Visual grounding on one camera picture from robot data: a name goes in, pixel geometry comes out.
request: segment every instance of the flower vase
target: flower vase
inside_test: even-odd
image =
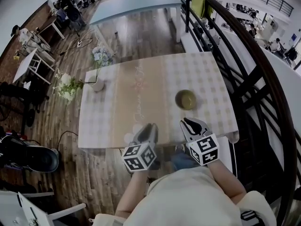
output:
[[[94,92],[101,91],[104,88],[104,82],[95,75],[92,75],[89,80],[89,86],[94,90]]]

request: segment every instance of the wooden handrail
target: wooden handrail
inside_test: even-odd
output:
[[[285,168],[284,194],[281,197],[281,204],[277,217],[277,222],[282,224],[282,222],[286,220],[292,205],[297,175],[296,139],[294,135],[293,120],[284,91],[269,60],[266,58],[256,41],[247,32],[245,27],[243,27],[241,23],[218,1],[206,0],[206,4],[210,5],[225,20],[242,41],[252,59],[260,68],[262,77],[268,85],[270,95],[275,103],[275,110],[277,112],[282,137],[281,143],[284,151]]]

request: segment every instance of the bowl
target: bowl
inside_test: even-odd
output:
[[[191,90],[183,89],[175,95],[175,103],[182,110],[191,110],[196,107],[196,96]]]

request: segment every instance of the checkered tablecloth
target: checkered tablecloth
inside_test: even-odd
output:
[[[95,71],[87,72],[86,80]],[[80,148],[121,148],[146,123],[159,127],[158,144],[184,142],[183,117],[203,120],[217,137],[239,140],[232,104],[212,53],[175,54],[104,67],[103,91],[83,88],[79,118]],[[193,110],[175,103],[179,90],[197,98]]]

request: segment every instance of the white shirt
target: white shirt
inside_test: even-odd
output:
[[[20,35],[19,35],[19,41],[21,43],[24,43],[24,42],[28,42],[28,40],[30,39],[30,35],[29,35],[29,31],[28,29],[26,28],[23,28],[20,30]]]
[[[98,214],[93,226],[241,226],[246,225],[243,212],[254,213],[265,226],[276,225],[273,211],[259,192],[249,192],[235,205],[209,169],[197,167],[154,181],[128,219]]]
[[[273,41],[273,43],[269,46],[272,50],[272,52],[280,50],[280,43],[277,43],[276,40]]]

